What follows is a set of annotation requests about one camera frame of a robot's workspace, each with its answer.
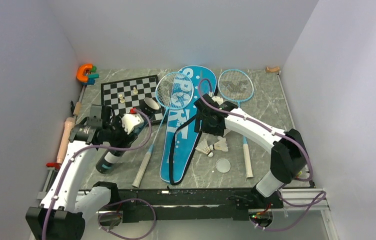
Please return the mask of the beige wooden roller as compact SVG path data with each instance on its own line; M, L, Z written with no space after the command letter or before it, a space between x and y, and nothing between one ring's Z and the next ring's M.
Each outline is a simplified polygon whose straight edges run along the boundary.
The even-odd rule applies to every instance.
M60 143L60 147L58 150L58 155L57 155L57 163L62 164L64 162L66 153L67 153L67 147L69 144L69 137L70 137L70 132L72 128L75 125L75 119L73 117L68 117L66 121L64 122L64 131L62 134L62 139Z

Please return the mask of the black shuttlecock tube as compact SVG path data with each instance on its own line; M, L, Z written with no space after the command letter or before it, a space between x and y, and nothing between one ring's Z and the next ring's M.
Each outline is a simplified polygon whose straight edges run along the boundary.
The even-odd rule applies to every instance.
M149 120L151 120L159 109L159 104L152 98L147 97L141 100L140 106L133 108L129 114L139 114L140 112L142 112L148 117ZM116 120L113 121L113 124L118 121L119 117L123 117L123 115L119 114ZM145 120L145 118L142 115L141 117L144 119L144 126L139 128L139 134L148 125L148 121ZM100 160L98 160L96 164L96 170L102 174L110 172L113 169L114 164L118 162L118 160L124 153L124 151L107 149L101 156Z

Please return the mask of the red clamp piece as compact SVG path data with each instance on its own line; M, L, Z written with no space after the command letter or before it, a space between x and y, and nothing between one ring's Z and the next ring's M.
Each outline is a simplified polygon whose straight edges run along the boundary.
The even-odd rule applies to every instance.
M62 166L62 164L58 163L58 162L48 162L48 163L46 163L47 168L53 168L56 171L59 171L61 166Z

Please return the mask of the cream chess piece front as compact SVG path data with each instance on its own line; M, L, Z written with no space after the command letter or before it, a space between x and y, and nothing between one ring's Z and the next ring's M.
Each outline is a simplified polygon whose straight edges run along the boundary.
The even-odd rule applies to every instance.
M119 102L122 104L125 103L125 98L122 94L119 94Z

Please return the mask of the blue badminton racket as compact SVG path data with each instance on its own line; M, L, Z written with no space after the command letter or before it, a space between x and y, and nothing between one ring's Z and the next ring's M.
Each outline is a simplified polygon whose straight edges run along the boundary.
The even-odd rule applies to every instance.
M218 79L218 89L222 97L228 101L240 104L252 98L254 94L254 86L250 77L243 71L238 69L227 69L223 71ZM247 138L243 136L243 154L246 169L246 178L253 178L253 170L251 165L249 145Z
M145 170L151 158L154 144L158 136L159 130L167 117L169 110L176 111L184 109L192 100L194 94L194 86L191 78L184 73L171 72L161 78L156 87L155 97L158 103L164 107L163 118L160 121L157 133L145 154L142 163L138 169L132 186L138 188L144 176Z

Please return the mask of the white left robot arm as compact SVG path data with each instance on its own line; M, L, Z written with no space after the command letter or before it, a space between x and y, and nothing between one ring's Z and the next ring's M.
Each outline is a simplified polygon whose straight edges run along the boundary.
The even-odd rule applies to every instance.
M120 203L116 183L100 181L89 193L77 198L88 163L98 149L128 152L143 147L131 146L139 132L151 126L142 112L126 114L111 121L109 116L86 117L70 132L68 149L57 177L38 207L30 207L26 221L37 240L79 240L86 223L101 208L115 209Z

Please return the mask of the orange horseshoe magnet toy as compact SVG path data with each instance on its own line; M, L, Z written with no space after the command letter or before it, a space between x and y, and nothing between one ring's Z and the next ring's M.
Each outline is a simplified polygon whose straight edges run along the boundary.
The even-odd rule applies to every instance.
M89 80L88 75L91 72L93 66L94 65L92 63L81 65L77 70L76 79L81 83L87 83Z

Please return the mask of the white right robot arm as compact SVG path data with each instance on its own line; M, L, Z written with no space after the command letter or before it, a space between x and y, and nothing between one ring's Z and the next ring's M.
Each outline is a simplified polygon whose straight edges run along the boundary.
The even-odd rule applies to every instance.
M236 132L270 153L269 171L251 190L251 200L256 207L266 206L281 187L291 183L305 166L310 165L299 131L272 127L233 103L225 101L218 104L208 96L198 99L194 105L197 108L197 132L214 136L222 136L226 130Z

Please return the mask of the small wooden arch block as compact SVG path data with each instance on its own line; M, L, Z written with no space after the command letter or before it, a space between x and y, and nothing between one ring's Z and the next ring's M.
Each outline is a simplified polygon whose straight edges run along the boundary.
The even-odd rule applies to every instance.
M269 66L267 66L265 68L265 71L267 73L279 73L280 72L280 67L279 66L275 66L275 67L269 67Z

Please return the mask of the white round tube lid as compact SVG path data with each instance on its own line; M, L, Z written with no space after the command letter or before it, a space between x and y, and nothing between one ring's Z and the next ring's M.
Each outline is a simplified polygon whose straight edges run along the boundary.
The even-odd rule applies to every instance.
M221 158L221 159L218 159L216 161L216 169L220 172L220 173L227 173L230 171L231 169L231 163L228 159L225 159L225 158Z

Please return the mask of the left blue badminton racket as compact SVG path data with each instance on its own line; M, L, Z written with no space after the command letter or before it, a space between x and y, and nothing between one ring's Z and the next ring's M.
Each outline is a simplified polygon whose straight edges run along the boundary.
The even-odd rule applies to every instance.
M156 87L155 97L158 103L164 107L163 118L160 121L157 133L145 154L142 163L138 169L132 186L138 188L144 176L145 170L151 158L154 144L158 136L159 130L167 117L169 110L176 111L184 109L192 100L194 94L194 86L191 78L184 73L171 72L161 78Z

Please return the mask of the blue racket bag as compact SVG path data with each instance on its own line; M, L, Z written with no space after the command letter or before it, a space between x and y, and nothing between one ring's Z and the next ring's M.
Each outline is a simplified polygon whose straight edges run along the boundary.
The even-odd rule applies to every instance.
M195 132L195 115L197 108L194 105L200 98L198 86L201 79L209 79L210 83L203 82L201 92L214 95L217 92L215 73L207 67L189 65L181 68L183 73L191 78L194 86L194 95L190 104L184 109L170 110L168 113L165 131L165 143L162 153L160 178L171 185L181 183L195 153L201 133Z

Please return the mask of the right blue badminton racket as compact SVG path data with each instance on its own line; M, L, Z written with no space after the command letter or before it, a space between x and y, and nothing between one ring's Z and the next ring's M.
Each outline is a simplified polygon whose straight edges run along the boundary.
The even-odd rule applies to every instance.
M250 77L243 71L238 69L227 69L223 71L218 79L218 89L222 97L228 101L240 104L252 98L254 94L254 86ZM251 165L249 145L247 138L243 136L243 154L246 169L246 178L253 178L253 170Z

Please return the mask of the black white chessboard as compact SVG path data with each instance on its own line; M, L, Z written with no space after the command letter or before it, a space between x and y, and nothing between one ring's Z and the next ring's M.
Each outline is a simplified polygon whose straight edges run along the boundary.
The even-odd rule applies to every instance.
M128 114L130 109L140 106L141 100L155 100L155 90L159 82L157 75L148 75L101 84L101 104L110 106L115 114ZM138 94L133 94L136 87ZM119 94L125 98L125 103L119 102Z

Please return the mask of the teal toy blocks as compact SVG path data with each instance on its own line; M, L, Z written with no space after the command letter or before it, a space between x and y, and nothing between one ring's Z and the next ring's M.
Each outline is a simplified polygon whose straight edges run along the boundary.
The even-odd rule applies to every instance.
M97 67L93 65L91 69L87 70L86 74L88 77L88 81L86 85L94 85L96 82L96 79L99 78L99 74L97 73Z

